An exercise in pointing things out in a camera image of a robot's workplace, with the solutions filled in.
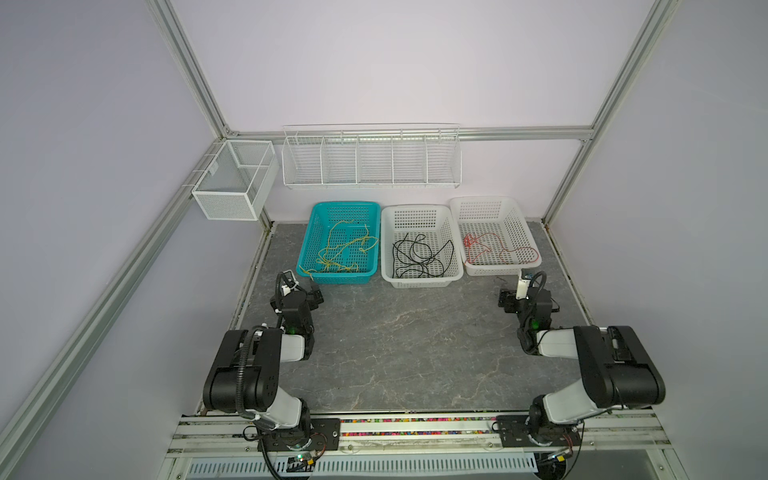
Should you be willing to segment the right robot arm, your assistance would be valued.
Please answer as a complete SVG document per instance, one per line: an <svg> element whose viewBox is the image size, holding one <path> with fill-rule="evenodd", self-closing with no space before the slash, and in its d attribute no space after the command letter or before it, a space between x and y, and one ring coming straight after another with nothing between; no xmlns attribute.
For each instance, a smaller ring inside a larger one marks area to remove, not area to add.
<svg viewBox="0 0 768 480"><path fill-rule="evenodd" d="M542 447L559 441L574 445L577 425L615 409L646 408L666 398L664 380L633 328L573 326L554 328L558 311L551 292L532 287L524 297L501 289L498 306L518 319L517 337L530 356L574 360L579 379L535 397L528 413L501 416L501 432Z"/></svg>

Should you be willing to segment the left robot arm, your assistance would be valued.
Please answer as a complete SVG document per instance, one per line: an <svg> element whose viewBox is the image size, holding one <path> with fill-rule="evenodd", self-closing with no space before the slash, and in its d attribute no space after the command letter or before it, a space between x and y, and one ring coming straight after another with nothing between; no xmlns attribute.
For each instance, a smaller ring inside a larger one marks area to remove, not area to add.
<svg viewBox="0 0 768 480"><path fill-rule="evenodd" d="M280 368L310 358L312 311L322 303L315 282L308 288L280 285L271 299L276 326L227 331L203 385L204 408L250 421L260 437L293 448L309 445L314 433L309 407L280 386Z"/></svg>

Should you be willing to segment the teal plastic basket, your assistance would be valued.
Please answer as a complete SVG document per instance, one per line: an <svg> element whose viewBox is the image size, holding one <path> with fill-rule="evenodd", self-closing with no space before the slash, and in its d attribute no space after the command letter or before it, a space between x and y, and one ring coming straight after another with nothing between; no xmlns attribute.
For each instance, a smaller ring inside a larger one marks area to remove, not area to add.
<svg viewBox="0 0 768 480"><path fill-rule="evenodd" d="M318 284L368 283L379 266L381 207L334 201L311 211L296 273Z"/></svg>

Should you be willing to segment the right white plastic basket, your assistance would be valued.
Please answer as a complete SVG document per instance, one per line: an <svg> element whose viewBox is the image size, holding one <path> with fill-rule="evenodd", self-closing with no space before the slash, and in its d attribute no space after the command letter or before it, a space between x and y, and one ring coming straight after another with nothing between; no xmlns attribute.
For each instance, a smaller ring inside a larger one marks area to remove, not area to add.
<svg viewBox="0 0 768 480"><path fill-rule="evenodd" d="M515 199L458 197L449 201L449 209L459 228L468 275L518 275L541 265L540 250Z"/></svg>

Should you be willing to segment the white plastic basket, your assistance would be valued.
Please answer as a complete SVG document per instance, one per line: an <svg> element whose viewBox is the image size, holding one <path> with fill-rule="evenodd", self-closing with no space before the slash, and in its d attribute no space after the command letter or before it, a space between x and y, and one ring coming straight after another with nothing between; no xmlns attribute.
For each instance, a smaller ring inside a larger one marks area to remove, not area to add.
<svg viewBox="0 0 768 480"><path fill-rule="evenodd" d="M541 265L540 250L515 199L458 197L449 201L449 209L459 228L468 275L518 275Z"/></svg>
<svg viewBox="0 0 768 480"><path fill-rule="evenodd" d="M441 288L462 278L459 229L445 205L381 211L381 275L396 289Z"/></svg>

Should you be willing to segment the middle white plastic basket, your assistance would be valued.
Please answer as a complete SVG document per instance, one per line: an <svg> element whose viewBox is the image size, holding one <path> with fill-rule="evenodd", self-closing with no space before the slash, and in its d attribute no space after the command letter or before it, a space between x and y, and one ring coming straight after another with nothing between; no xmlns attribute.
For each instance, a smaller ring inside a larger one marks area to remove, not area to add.
<svg viewBox="0 0 768 480"><path fill-rule="evenodd" d="M396 289L441 288L462 278L459 229L445 205L381 211L381 275Z"/></svg>

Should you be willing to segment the white mesh wall box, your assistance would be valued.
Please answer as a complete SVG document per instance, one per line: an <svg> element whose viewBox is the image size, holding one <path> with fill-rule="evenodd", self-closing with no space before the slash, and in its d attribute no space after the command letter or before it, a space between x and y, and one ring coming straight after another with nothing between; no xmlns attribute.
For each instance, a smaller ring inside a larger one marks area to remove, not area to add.
<svg viewBox="0 0 768 480"><path fill-rule="evenodd" d="M208 220L258 221L278 170L272 142L224 140L192 194Z"/></svg>

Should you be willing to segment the front aluminium rail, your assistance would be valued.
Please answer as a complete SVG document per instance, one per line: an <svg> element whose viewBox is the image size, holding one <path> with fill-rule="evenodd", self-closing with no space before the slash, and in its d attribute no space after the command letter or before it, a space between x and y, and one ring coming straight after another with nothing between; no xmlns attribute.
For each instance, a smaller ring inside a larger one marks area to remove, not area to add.
<svg viewBox="0 0 768 480"><path fill-rule="evenodd" d="M667 449L671 442L650 410L616 410L572 426L531 433L529 416L515 412L331 413L315 415L308 430L275 430L271 452L303 446L334 454L474 453L514 451Z"/></svg>

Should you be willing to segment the aluminium cage frame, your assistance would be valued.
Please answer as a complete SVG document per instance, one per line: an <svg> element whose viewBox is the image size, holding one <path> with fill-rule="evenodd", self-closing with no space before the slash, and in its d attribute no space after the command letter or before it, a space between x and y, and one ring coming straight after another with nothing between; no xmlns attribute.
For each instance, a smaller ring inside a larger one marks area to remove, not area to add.
<svg viewBox="0 0 768 480"><path fill-rule="evenodd" d="M213 95L203 78L178 15L168 1L150 1L148 10L166 41L177 65L185 76L196 101L212 125L215 139L200 158L199 167L208 166L218 148L228 140L282 140L282 133L229 132L223 116L215 105ZM582 143L568 168L552 203L546 210L545 222L551 222L562 207L579 171L591 150L605 133L609 122L650 57L665 27L678 9L676 1L656 1L652 4L628 56L611 86L593 123L589 126L526 126L526 127L458 127L454 130L461 142L579 140ZM74 333L63 345L50 366L1 433L1 476L10 478L28 456L30 449L71 391L85 366L91 360L106 335L133 296L136 288L178 228L192 202L192 189L197 176L190 174L174 193L162 213L152 223L139 244L120 266L105 290L96 300Z"/></svg>

